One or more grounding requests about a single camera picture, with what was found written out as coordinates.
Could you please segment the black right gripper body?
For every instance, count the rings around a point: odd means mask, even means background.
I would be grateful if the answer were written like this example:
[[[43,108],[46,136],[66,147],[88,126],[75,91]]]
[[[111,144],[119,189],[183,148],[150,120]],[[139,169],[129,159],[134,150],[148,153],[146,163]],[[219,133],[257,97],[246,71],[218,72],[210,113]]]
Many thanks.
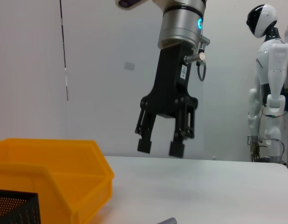
[[[176,117],[178,110],[185,107],[186,116],[195,118],[198,100],[188,93],[191,65],[184,61],[184,57],[191,53],[193,50],[184,44],[160,51],[153,88],[141,100],[141,115]]]

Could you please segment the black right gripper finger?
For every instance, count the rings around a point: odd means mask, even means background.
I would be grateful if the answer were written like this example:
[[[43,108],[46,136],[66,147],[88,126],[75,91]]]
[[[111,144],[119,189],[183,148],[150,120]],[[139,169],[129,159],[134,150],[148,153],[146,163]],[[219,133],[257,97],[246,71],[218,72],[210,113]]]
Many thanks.
[[[139,139],[137,151],[149,154],[151,151],[151,134],[156,119],[156,114],[146,110],[148,103],[141,102],[141,112],[137,121],[135,133],[141,136]]]
[[[198,107],[198,100],[179,100],[174,114],[175,130],[173,141],[170,144],[169,156],[183,157],[185,145],[183,141],[193,139],[195,110]]]

